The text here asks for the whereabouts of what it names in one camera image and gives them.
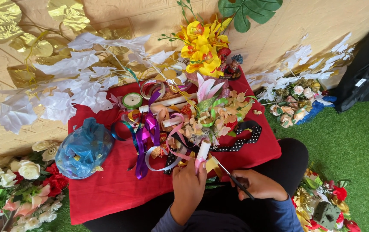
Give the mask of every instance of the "figurine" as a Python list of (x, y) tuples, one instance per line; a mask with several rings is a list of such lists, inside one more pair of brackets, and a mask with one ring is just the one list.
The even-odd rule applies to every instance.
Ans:
[(243, 64), (243, 57), (240, 54), (234, 55), (232, 57), (232, 63), (226, 65), (226, 69), (223, 71), (224, 76), (219, 78), (229, 81), (239, 79), (239, 77), (241, 76), (241, 71), (238, 67), (241, 64)]
[(224, 70), (226, 69), (226, 59), (227, 59), (227, 56), (229, 56), (231, 52), (232, 51), (228, 49), (227, 47), (223, 47), (218, 50), (218, 56), (222, 62), (220, 65), (220, 69), (222, 72), (224, 72)]

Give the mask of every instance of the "red table cover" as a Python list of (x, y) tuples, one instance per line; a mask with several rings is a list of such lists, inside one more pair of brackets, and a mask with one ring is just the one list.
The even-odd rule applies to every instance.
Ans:
[[(229, 81), (231, 89), (253, 95), (253, 92), (244, 75), (237, 81)], [(124, 96), (130, 92), (140, 92), (136, 83), (111, 88), (107, 92), (114, 96)], [(116, 109), (93, 113), (87, 106), (76, 105), (77, 113), (68, 122), (69, 133), (83, 125), (84, 119), (96, 118), (97, 122), (107, 128), (118, 118)], [(264, 112), (264, 107), (255, 102), (245, 120), (255, 120), (262, 126), (262, 134), (257, 143), (245, 144), (238, 152), (212, 152), (227, 170), (237, 168), (250, 168), (260, 165), (271, 159), (279, 158), (280, 146), (270, 128), (264, 114), (255, 115), (253, 110)], [(238, 137), (222, 136), (219, 140), (222, 146), (233, 145), (237, 139), (249, 138), (250, 132), (245, 131)], [(81, 224), (89, 220), (103, 217), (126, 209), (140, 206), (149, 200), (173, 191), (172, 177), (160, 172), (149, 171), (147, 176), (138, 180), (134, 169), (126, 171), (136, 160), (136, 149), (131, 139), (116, 141), (113, 150), (104, 161), (104, 171), (96, 172), (83, 180), (70, 180), (70, 218), (72, 224)], [(150, 164), (155, 169), (164, 167), (166, 156), (150, 159)], [(215, 172), (209, 172), (208, 178), (215, 176)]]

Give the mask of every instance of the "black polka dot ribbon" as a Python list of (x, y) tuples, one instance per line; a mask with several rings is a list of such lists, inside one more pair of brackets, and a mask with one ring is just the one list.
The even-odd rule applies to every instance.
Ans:
[(252, 130), (252, 135), (249, 139), (236, 140), (236, 143), (230, 147), (218, 147), (216, 149), (210, 147), (210, 151), (238, 151), (243, 147), (245, 143), (256, 143), (259, 139), (260, 133), (262, 133), (262, 127), (253, 120), (245, 121), (239, 124), (239, 127), (236, 130), (236, 135), (242, 133), (244, 130), (247, 129)]
[[(167, 160), (166, 160), (166, 165), (165, 167), (171, 165), (174, 161), (176, 161), (177, 156), (173, 155), (172, 153), (169, 152), (169, 154), (167, 155)], [(172, 169), (169, 170), (165, 170), (163, 173), (166, 175), (170, 175), (172, 173)]]

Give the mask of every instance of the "blue sleeve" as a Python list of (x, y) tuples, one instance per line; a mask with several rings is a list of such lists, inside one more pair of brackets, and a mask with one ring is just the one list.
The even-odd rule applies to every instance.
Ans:
[(276, 231), (303, 232), (290, 196), (286, 201), (269, 199), (267, 205)]
[(186, 225), (182, 226), (175, 222), (169, 207), (151, 232), (182, 232), (185, 228)]

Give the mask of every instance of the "knee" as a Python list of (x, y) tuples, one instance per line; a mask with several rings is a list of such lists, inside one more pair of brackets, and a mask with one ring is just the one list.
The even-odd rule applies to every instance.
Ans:
[(285, 138), (279, 140), (282, 154), (288, 154), (291, 158), (308, 164), (309, 153), (306, 146), (299, 140), (293, 138)]

